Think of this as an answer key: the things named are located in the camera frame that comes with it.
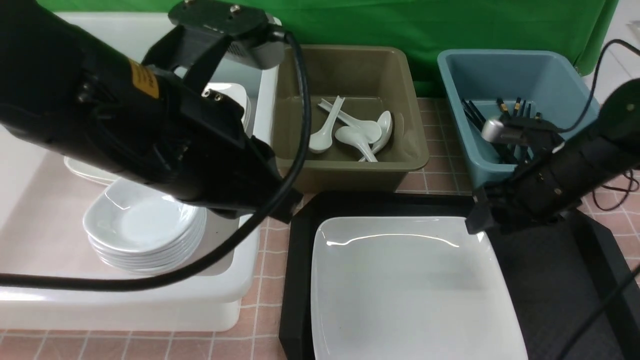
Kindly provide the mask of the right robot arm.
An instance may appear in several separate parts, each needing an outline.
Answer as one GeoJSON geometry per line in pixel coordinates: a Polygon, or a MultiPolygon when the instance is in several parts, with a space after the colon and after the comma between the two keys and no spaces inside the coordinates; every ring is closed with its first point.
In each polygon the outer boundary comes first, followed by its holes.
{"type": "Polygon", "coordinates": [[[474,189],[466,230],[471,235],[493,229],[511,233],[558,223],[584,196],[639,167],[639,125],[638,79],[613,91],[597,119],[570,139],[542,120],[489,121],[484,138],[526,146],[534,156],[509,177],[474,189]]]}

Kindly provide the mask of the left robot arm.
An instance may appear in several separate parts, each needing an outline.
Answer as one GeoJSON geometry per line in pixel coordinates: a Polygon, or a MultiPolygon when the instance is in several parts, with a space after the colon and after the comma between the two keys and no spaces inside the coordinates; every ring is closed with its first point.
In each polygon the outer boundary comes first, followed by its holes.
{"type": "Polygon", "coordinates": [[[222,60],[272,69],[284,31],[265,10],[182,0],[141,62],[34,0],[1,2],[1,125],[14,137],[227,218],[284,184],[244,108],[205,88],[222,60]]]}

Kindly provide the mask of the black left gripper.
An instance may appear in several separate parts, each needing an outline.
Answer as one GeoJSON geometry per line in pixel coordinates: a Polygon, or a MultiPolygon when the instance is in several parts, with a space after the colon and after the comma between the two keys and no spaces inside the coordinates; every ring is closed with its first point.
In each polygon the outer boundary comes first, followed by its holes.
{"type": "Polygon", "coordinates": [[[101,43],[100,168],[224,217],[289,223],[303,148],[281,177],[272,148],[243,129],[242,107],[202,96],[229,44],[206,47],[176,26],[137,63],[101,43]]]}

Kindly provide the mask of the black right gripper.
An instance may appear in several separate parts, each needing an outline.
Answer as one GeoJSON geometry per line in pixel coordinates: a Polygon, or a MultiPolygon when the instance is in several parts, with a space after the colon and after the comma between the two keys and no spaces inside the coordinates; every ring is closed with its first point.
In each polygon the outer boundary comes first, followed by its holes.
{"type": "Polygon", "coordinates": [[[468,234],[553,223],[563,212],[581,205],[582,197],[593,189],[589,184],[593,168],[592,145],[539,152],[512,177],[473,191],[474,206],[465,221],[468,234]]]}

